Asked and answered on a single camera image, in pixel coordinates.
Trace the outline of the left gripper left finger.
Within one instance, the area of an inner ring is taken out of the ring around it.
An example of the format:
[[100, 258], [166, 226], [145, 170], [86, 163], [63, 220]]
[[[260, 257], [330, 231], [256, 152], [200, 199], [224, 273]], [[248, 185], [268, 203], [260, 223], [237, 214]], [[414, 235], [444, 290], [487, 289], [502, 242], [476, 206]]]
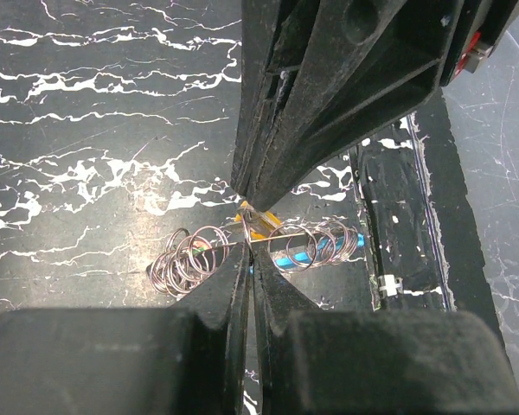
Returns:
[[247, 245], [167, 308], [0, 315], [0, 414], [239, 414]]

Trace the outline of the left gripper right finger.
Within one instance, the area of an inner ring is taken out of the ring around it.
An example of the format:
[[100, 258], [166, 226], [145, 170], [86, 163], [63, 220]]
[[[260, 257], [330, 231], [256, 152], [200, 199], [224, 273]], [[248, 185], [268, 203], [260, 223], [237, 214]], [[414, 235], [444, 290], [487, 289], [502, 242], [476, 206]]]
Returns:
[[323, 310], [253, 253], [265, 414], [519, 414], [492, 330], [469, 312]]

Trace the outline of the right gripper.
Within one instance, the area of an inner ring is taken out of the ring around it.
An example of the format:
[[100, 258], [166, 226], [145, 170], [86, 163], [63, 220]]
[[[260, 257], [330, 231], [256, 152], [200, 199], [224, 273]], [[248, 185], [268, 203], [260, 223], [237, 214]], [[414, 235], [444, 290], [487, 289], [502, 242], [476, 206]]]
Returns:
[[439, 84], [449, 85], [462, 71], [475, 73], [519, 16], [519, 0], [464, 1]]

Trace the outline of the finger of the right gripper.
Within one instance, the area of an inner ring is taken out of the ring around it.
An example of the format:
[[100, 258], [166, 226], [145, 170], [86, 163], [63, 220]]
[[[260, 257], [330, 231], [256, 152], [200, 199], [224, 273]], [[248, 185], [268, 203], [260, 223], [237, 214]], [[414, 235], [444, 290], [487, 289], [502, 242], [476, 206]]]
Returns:
[[249, 203], [259, 190], [272, 131], [284, 110], [311, 36], [310, 1], [243, 1], [241, 102], [230, 185]]
[[310, 1], [311, 36], [273, 126], [259, 190], [272, 208], [315, 167], [426, 101], [460, 1]]

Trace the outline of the yellow tagged key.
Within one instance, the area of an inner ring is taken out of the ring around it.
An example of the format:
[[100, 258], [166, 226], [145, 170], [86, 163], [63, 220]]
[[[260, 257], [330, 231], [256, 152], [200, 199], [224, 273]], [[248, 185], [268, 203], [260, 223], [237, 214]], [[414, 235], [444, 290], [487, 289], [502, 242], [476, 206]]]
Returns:
[[231, 233], [243, 230], [250, 240], [261, 240], [275, 235], [276, 228], [281, 226], [282, 221], [271, 212], [257, 211], [247, 201], [243, 201], [234, 220], [223, 228]]

